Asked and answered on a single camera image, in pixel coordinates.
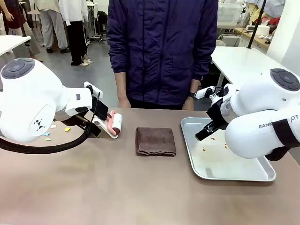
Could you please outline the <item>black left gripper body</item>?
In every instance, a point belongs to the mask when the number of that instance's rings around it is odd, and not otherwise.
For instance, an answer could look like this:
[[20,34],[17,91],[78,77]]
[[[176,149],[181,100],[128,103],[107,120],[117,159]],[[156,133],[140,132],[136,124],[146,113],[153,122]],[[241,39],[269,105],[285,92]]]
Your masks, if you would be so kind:
[[92,111],[101,120],[106,120],[108,117],[108,107],[98,99],[92,100]]

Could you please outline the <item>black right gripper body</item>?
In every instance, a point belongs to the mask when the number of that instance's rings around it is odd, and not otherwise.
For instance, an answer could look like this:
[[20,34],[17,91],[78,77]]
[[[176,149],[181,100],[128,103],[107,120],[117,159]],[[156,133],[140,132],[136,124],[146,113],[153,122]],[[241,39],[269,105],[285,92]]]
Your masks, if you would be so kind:
[[227,128],[228,122],[225,121],[221,113],[222,102],[223,100],[218,100],[206,112],[211,118],[211,122],[207,125],[208,130],[225,130]]

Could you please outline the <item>person's right hand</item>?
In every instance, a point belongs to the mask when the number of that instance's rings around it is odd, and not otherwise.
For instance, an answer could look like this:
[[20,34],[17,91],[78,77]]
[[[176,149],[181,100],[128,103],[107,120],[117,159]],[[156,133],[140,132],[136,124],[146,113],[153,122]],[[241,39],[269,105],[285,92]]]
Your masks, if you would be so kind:
[[119,108],[131,108],[131,104],[127,97],[118,98],[118,107]]

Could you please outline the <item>person's left hand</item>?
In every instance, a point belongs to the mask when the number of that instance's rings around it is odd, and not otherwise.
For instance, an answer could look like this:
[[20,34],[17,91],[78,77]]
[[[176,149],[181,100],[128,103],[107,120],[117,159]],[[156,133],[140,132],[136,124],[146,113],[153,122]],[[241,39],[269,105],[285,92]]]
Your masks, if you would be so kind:
[[187,97],[186,101],[182,106],[182,110],[193,111],[194,110],[194,99],[192,97]]

